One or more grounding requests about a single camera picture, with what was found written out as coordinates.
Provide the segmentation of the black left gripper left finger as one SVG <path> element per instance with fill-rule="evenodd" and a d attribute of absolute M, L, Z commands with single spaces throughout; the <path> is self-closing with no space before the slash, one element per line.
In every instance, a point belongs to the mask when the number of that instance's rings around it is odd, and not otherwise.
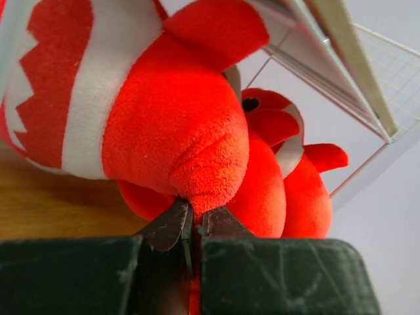
<path fill-rule="evenodd" d="M 181 261 L 186 264 L 189 279 L 194 279 L 194 211 L 186 199 L 177 198 L 136 235 L 154 249 L 166 252 L 180 243 Z"/>

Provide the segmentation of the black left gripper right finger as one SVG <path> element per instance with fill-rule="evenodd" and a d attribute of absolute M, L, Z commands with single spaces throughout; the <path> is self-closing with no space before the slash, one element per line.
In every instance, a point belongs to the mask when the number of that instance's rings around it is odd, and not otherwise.
<path fill-rule="evenodd" d="M 218 207 L 203 214 L 198 232 L 205 237 L 252 238 L 255 235 L 246 228 L 226 207 Z"/>

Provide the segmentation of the red shark plush mouth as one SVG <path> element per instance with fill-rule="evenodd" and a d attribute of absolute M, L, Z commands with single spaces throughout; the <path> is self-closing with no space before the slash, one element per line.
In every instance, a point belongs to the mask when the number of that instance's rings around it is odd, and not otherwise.
<path fill-rule="evenodd" d="M 301 130 L 296 118 L 284 110 L 290 104 L 284 96 L 261 88 L 241 93 L 249 131 L 249 162 L 239 190 L 226 206 L 258 237 L 279 238 L 284 230 L 284 176 L 273 147 Z"/>

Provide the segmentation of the red plush corner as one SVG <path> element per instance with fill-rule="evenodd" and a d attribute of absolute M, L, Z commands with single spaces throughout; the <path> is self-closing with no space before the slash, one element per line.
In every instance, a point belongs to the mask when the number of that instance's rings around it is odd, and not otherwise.
<path fill-rule="evenodd" d="M 245 115 L 223 73 L 270 39 L 248 1 L 32 1 L 1 138 L 32 165 L 186 198 L 194 220 L 245 176 Z"/>

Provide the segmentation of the red whale plush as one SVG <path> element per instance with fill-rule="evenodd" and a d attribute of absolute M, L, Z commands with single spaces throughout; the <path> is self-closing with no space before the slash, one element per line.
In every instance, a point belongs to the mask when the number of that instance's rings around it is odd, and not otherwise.
<path fill-rule="evenodd" d="M 335 144 L 307 144 L 296 168 L 284 180 L 286 217 L 283 238 L 327 236 L 333 216 L 329 192 L 321 173 L 346 167 L 347 153 Z"/>

